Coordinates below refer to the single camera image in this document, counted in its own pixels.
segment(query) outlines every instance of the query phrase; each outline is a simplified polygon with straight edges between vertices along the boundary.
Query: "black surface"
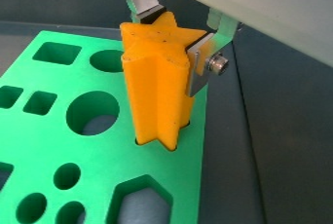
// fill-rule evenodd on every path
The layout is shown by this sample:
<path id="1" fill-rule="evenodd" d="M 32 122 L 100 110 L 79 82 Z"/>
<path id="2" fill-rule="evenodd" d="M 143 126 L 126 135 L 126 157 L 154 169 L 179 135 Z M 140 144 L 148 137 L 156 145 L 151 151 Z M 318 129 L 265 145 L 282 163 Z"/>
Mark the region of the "black surface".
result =
<path id="1" fill-rule="evenodd" d="M 333 223 L 333 69 L 249 27 L 235 55 L 267 223 Z"/>
<path id="2" fill-rule="evenodd" d="M 119 38 L 114 29 L 0 22 L 0 75 L 40 30 Z M 212 77 L 208 89 L 199 223 L 262 223 L 255 165 L 230 47 L 225 54 L 230 58 L 230 67 L 222 77 Z M 155 209 L 148 204 L 152 198 L 150 191 L 131 197 L 128 205 L 132 205 L 131 201 L 146 204 L 130 210 L 124 206 L 123 223 L 142 223 L 147 219 L 138 216 L 144 211 L 146 217 L 166 219 L 164 207 L 160 207 L 159 213 L 151 211 Z"/>
<path id="3" fill-rule="evenodd" d="M 211 76 L 200 223 L 263 223 L 261 189 L 231 46 L 229 68 Z"/>

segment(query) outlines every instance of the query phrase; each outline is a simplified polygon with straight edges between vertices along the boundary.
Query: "orange star-shaped block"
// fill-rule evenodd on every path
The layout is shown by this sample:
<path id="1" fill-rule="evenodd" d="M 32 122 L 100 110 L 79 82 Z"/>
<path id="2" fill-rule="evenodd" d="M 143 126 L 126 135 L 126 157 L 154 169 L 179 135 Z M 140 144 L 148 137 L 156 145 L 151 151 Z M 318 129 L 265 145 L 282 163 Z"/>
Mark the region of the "orange star-shaped block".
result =
<path id="1" fill-rule="evenodd" d="M 168 150 L 176 147 L 194 102 L 184 94 L 190 72 L 184 49 L 204 34 L 204 30 L 179 28 L 171 12 L 152 24 L 120 25 L 122 67 L 138 144 L 158 139 Z"/>

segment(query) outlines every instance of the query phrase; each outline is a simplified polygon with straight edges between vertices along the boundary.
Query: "orange plastic block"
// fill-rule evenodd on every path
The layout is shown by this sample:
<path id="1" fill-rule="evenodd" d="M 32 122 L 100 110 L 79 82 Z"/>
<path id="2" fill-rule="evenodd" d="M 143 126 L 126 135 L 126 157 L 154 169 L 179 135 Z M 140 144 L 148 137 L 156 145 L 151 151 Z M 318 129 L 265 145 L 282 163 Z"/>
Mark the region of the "orange plastic block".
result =
<path id="1" fill-rule="evenodd" d="M 152 24 L 123 23 L 120 34 L 138 144 L 158 139 L 174 150 L 194 102 L 194 97 L 184 94 L 190 70 L 184 48 L 206 31 L 179 28 L 172 13 L 166 12 Z"/>

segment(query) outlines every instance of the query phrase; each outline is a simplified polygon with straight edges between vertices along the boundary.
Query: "green plastic board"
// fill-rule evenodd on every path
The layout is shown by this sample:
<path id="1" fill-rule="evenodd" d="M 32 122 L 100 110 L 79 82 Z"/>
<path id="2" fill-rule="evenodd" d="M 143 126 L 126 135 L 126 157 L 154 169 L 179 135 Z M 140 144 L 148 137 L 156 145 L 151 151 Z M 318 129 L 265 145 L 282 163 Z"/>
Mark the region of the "green plastic board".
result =
<path id="1" fill-rule="evenodd" d="M 151 187 L 170 223 L 198 220 L 206 89 L 178 147 L 136 145 L 120 41 L 43 31 L 0 78 L 0 223 L 118 223 L 123 197 Z M 99 116 L 115 123 L 83 132 Z"/>

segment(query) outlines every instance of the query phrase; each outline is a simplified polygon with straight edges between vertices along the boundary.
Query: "hexagonal hole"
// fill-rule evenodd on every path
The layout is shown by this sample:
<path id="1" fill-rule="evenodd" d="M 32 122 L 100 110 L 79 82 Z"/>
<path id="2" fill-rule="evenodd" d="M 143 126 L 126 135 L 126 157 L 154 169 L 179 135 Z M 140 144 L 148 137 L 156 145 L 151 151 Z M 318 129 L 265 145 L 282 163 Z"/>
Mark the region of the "hexagonal hole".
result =
<path id="1" fill-rule="evenodd" d="M 171 196 L 150 175 L 123 182 L 115 190 L 108 224 L 170 222 Z"/>

